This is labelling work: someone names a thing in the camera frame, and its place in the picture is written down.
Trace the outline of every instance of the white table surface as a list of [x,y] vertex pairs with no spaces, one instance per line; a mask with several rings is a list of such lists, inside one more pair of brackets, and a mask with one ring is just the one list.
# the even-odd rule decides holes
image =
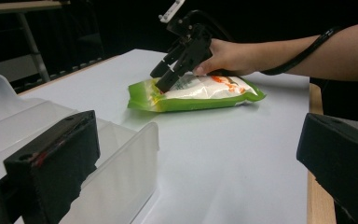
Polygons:
[[252,105],[161,114],[128,109],[128,86],[150,78],[164,55],[135,49],[21,97],[92,109],[134,131],[158,124],[158,188],[134,223],[306,224],[307,169],[296,149],[310,80],[255,73],[245,78],[267,97]]

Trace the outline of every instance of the green package edge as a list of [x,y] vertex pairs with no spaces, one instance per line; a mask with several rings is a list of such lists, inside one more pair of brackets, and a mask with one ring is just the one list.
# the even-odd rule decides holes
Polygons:
[[156,104],[152,104],[146,89],[157,89],[154,84],[158,78],[148,79],[129,86],[130,100],[127,108],[154,111],[154,112],[174,112],[174,111],[190,111],[213,109],[222,107],[232,107],[244,102],[254,103],[266,97],[266,94],[257,88],[255,84],[246,80],[245,78],[238,77],[252,87],[256,94],[247,91],[244,94],[222,98],[222,99],[166,99],[161,97]]

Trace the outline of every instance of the snack bag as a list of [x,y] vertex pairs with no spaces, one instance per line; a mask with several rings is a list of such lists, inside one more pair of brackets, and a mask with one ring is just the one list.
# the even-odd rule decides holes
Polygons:
[[129,86],[128,108],[168,112],[210,109],[250,104],[266,95],[241,77],[182,76],[172,88],[162,93],[155,84],[159,77]]

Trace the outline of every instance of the white plastic tray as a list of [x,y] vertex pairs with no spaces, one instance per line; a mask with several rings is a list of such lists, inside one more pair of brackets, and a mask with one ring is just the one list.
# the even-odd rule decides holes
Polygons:
[[[76,112],[41,99],[22,100],[0,76],[0,178],[6,174],[2,163],[6,157]],[[135,132],[97,119],[97,129],[101,150],[97,170],[83,183],[61,223],[130,223],[155,191],[157,124]]]

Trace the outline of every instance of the human arm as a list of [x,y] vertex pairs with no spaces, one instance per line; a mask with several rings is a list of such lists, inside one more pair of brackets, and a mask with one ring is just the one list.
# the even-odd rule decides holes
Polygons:
[[[213,56],[196,67],[202,75],[217,69],[244,76],[277,67],[296,57],[317,35],[265,43],[231,43],[213,39]],[[304,61],[285,73],[332,80],[358,81],[358,24],[331,36]]]

